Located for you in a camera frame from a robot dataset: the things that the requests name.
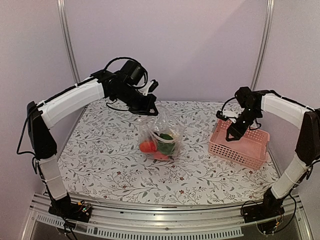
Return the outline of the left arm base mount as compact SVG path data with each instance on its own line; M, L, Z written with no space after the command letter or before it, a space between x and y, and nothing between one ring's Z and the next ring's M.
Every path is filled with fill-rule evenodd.
M83 200L72 203L70 200L55 200L51 202L48 213L62 219L88 223L92 214L92 205Z

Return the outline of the clear zip top bag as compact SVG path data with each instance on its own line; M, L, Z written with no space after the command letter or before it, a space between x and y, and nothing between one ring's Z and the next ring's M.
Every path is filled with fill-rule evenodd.
M186 127L164 106L157 116L147 116L139 123L138 148L148 158L173 161L177 158Z

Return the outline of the red toy apple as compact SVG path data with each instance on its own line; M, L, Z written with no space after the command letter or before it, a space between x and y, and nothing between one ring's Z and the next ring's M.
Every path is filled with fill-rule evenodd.
M169 157L159 151L153 153L153 159L157 161L168 161Z

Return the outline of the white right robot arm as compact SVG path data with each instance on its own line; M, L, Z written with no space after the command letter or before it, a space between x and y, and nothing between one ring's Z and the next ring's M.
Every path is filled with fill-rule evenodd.
M320 89L315 86L290 86L284 88L265 87L265 90L273 90L283 97L297 101L310 108L320 107ZM292 123L281 119L273 113L264 113L259 121L262 129L271 135L271 151L275 156L278 166L283 171L291 162L299 136L299 130ZM309 180L304 180L298 187L298 194L304 205L311 205L313 202L319 203L320 200L320 165L317 163Z

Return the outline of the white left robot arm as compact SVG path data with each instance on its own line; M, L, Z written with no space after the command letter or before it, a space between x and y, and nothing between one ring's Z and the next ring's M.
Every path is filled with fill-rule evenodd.
M115 72L105 66L56 95L27 105L30 143L39 161L42 180L56 200L54 207L63 217L70 217L75 210L65 199L68 192L57 163L57 143L50 130L73 112L101 99L121 101L135 115L158 115L153 91L159 83L149 80L147 70L137 60L130 57L123 57L123 60L125 64Z

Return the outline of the dark green toy avocado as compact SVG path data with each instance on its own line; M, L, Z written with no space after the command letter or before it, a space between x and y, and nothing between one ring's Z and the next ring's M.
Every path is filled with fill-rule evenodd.
M157 149L162 154L169 156L172 155L175 151L175 141L173 141L173 138L169 134L161 133L159 137L162 140L168 140L169 143L163 142L162 140L157 141Z

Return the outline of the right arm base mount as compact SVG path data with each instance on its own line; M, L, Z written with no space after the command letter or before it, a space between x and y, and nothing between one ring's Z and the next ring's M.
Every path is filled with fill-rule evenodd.
M240 214L243 216L245 223L251 223L269 218L274 218L283 215L285 210L282 205L276 208L266 208L263 203L254 201L246 201L240 209Z

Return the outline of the orange toy mango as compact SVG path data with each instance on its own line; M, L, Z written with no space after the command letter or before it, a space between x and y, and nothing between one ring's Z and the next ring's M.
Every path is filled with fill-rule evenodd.
M142 153L155 153L157 151L157 146L153 141L143 141L139 144L139 149Z

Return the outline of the yellow toy pepper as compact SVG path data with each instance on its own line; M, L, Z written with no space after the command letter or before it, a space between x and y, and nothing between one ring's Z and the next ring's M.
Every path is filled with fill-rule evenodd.
M178 135L177 134L175 134L175 133L169 133L169 135L173 138L173 139L175 139L175 138L177 138L178 137Z

